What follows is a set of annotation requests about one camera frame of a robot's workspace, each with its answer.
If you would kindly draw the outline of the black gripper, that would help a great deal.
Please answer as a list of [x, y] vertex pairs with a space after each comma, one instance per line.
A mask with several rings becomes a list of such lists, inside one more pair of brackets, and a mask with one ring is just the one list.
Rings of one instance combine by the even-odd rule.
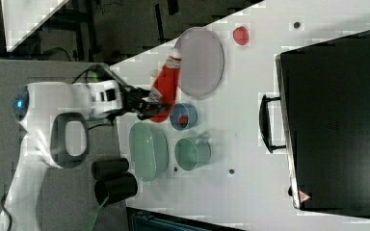
[[148, 102], [145, 98], [149, 96], [149, 91], [141, 88], [121, 87], [120, 95], [122, 99], [122, 110], [125, 113], [135, 113], [139, 119], [148, 119], [150, 114], [147, 112]]

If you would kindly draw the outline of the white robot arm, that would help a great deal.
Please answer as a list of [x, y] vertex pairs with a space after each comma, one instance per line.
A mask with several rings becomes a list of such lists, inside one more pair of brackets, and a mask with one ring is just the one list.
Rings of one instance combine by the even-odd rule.
[[0, 231], [40, 231], [36, 210], [46, 171], [81, 165], [89, 153], [88, 123], [137, 113], [146, 97], [147, 90], [116, 80], [26, 85], [13, 105], [25, 135], [0, 213]]

